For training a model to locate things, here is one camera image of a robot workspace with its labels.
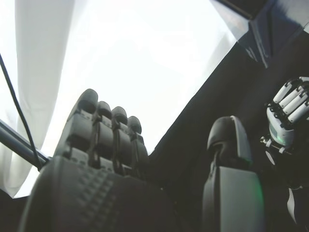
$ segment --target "dark background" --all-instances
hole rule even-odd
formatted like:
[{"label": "dark background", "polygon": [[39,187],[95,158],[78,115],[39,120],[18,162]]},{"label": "dark background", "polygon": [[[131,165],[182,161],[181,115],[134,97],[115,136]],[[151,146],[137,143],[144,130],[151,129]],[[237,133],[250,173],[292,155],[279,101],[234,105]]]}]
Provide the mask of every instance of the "dark background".
[{"label": "dark background", "polygon": [[[193,228],[200,222],[202,190],[211,162],[206,151],[208,134],[217,118],[235,115],[250,139],[254,168],[264,187],[269,231],[295,231],[286,209],[288,190],[271,171],[259,139],[268,131],[265,103],[286,80],[299,76],[309,76],[309,34],[301,33],[268,69],[235,44],[161,139],[150,156],[150,174]],[[11,199],[0,190],[0,231],[17,230],[26,199]]]}]

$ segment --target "black cable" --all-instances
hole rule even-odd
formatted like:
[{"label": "black cable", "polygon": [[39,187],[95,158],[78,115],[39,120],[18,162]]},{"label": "black cable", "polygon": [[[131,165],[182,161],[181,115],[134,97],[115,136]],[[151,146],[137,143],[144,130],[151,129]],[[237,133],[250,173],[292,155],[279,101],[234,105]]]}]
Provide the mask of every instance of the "black cable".
[{"label": "black cable", "polygon": [[19,103],[18,103],[18,100],[17,100],[16,94],[15,94],[13,85],[12,85],[11,80],[9,78],[9,74],[8,74],[6,68],[5,68],[5,65],[4,65],[4,62],[3,62],[1,54],[0,54],[0,65],[1,65],[4,77],[5,77],[5,80],[6,80],[7,84],[8,84],[9,89],[10,89],[11,96],[13,98],[14,104],[15,104],[16,109],[18,111],[18,114],[20,116],[20,119],[22,120],[22,122],[24,124],[24,127],[26,129],[26,132],[27,132],[27,135],[28,135],[28,138],[29,138],[29,142],[31,144],[31,148],[32,148],[32,151],[33,151],[33,154],[34,154],[34,158],[35,158],[35,161],[37,163],[37,168],[40,171],[40,169],[42,168],[42,164],[41,164],[41,162],[39,160],[39,155],[38,155],[37,150],[35,148],[35,145],[34,145],[34,142],[33,142],[33,139],[32,139],[32,136],[31,136],[31,133],[30,133],[30,130],[29,130],[29,127],[28,127],[28,124],[26,122],[25,116],[24,116],[24,114],[23,114],[23,112],[22,112],[22,110],[20,108]]}]

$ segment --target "dark blue object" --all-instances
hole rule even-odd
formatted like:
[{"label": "dark blue object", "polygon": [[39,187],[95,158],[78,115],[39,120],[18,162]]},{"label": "dark blue object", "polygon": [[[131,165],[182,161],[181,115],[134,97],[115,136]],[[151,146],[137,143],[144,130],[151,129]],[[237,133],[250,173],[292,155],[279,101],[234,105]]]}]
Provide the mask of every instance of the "dark blue object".
[{"label": "dark blue object", "polygon": [[266,67],[309,23],[307,0],[211,0],[238,42]]}]

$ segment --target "robotic arm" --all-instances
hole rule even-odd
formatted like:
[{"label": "robotic arm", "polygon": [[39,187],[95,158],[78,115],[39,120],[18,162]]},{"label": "robotic arm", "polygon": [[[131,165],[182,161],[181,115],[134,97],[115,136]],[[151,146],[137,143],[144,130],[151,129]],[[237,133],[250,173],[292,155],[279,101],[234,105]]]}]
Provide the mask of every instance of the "robotic arm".
[{"label": "robotic arm", "polygon": [[309,231],[309,77],[288,81],[267,106],[266,155],[289,188],[288,210]]}]

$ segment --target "white curtain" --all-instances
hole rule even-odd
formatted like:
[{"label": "white curtain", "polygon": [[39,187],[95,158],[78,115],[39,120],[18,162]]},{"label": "white curtain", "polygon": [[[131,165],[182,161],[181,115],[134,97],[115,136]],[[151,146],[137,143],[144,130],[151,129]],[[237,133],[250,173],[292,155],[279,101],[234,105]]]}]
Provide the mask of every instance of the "white curtain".
[{"label": "white curtain", "polygon": [[[151,153],[236,42],[207,0],[15,4],[16,11],[14,2],[0,0],[0,53],[35,144],[48,156],[87,88],[111,108],[120,105],[140,119]],[[2,73],[0,83],[6,100],[1,101],[0,119],[24,136]],[[2,190],[12,197],[28,195],[37,175],[0,145]]]}]

